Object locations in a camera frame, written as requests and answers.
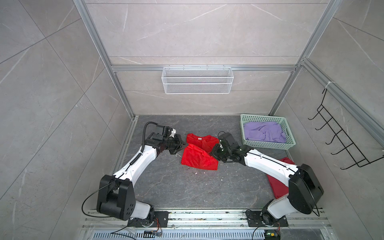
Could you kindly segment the bright red t-shirt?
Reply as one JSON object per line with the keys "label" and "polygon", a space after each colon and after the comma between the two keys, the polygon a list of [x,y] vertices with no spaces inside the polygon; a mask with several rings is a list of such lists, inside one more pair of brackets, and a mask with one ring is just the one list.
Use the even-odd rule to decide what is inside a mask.
{"label": "bright red t-shirt", "polygon": [[199,137],[188,134],[188,146],[184,149],[181,164],[201,170],[217,171],[219,162],[211,156],[211,151],[218,143],[219,139],[210,135]]}

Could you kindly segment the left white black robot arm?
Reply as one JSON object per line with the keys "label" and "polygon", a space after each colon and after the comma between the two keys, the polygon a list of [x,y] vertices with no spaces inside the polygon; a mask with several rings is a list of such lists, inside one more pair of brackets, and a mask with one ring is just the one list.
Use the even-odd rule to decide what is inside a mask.
{"label": "left white black robot arm", "polygon": [[123,221],[136,219],[143,225],[152,224],[155,220],[154,207],[136,200],[134,186],[148,165],[163,151],[175,155],[185,147],[186,143],[175,129],[147,122],[138,152],[113,175],[102,177],[97,212]]}

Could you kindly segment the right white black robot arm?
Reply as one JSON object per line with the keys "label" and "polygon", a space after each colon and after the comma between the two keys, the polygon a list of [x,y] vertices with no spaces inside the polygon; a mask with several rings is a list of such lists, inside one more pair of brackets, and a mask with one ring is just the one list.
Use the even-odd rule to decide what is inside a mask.
{"label": "right white black robot arm", "polygon": [[284,163],[251,146],[240,146],[230,133],[219,136],[219,143],[213,147],[210,154],[224,163],[234,162],[260,170],[288,187],[287,194],[269,201],[259,216],[249,217],[250,220],[261,221],[264,226],[273,226],[291,213],[320,214],[317,203],[324,190],[310,166]]}

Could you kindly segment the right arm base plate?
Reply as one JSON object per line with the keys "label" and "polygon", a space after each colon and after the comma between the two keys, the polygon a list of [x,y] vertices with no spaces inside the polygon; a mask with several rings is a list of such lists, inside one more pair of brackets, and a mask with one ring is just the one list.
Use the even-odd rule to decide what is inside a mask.
{"label": "right arm base plate", "polygon": [[268,212],[262,211],[245,211],[246,219],[249,227],[288,227],[288,221],[285,216],[275,219]]}

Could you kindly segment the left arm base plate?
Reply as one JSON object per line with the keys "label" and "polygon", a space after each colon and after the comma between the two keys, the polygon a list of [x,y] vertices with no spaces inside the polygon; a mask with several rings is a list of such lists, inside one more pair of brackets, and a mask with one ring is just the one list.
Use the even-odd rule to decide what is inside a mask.
{"label": "left arm base plate", "polygon": [[133,218],[129,220],[128,226],[136,228],[157,228],[159,226],[159,228],[166,228],[168,226],[169,214],[170,212],[167,211],[155,211],[151,215],[152,221],[150,219]]}

